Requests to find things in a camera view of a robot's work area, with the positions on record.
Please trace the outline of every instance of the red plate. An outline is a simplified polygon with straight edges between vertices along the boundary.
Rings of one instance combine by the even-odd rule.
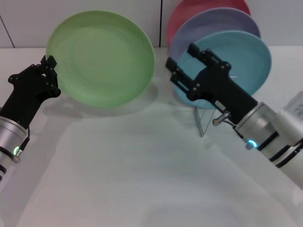
[[[169,46],[171,45],[172,40],[179,28],[187,20],[191,19],[198,13],[217,7],[235,8],[250,15],[250,9],[244,0],[183,0],[176,7],[169,19],[167,28],[167,39]]]

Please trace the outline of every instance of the green led light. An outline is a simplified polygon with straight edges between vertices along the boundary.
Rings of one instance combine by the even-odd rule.
[[[19,147],[16,147],[16,148],[14,149],[14,155],[17,155],[18,151],[19,151]]]

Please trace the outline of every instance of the green plate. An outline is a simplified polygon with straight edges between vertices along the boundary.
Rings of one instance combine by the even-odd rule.
[[[87,11],[63,21],[46,56],[57,61],[59,88],[95,107],[125,104],[138,97],[154,74],[152,44],[130,19],[111,11]]]

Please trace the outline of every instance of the black band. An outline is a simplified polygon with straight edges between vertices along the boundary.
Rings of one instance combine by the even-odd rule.
[[[6,154],[7,156],[9,156],[11,160],[14,159],[14,155],[13,155],[12,153],[10,153],[8,150],[6,150],[5,148],[0,147],[0,151],[1,151],[3,154]]]
[[[263,150],[268,144],[270,144],[276,137],[278,137],[279,133],[275,131],[267,140],[265,140],[260,146],[258,146],[257,150]]]
[[[2,165],[0,165],[0,171],[2,171],[4,174],[6,174],[6,168]]]
[[[291,153],[287,158],[285,158],[282,162],[276,164],[276,167],[281,168],[285,166],[290,160],[292,160],[299,152],[303,149],[303,144],[297,147],[296,150],[294,150],[293,153]]]
[[[278,153],[276,153],[274,156],[272,156],[269,161],[274,162],[276,161],[278,158],[280,158],[285,152],[288,151],[288,149],[290,149],[289,145],[286,145],[285,147],[283,147]]]

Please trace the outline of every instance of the white tabletop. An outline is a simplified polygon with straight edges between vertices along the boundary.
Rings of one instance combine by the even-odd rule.
[[[228,125],[200,138],[155,49],[149,89],[132,103],[94,109],[62,94],[31,123],[21,163],[0,183],[0,227],[294,227],[303,194]],[[0,104],[7,82],[44,49],[0,50]],[[274,110],[302,89],[303,47],[272,47],[273,69],[255,95]]]

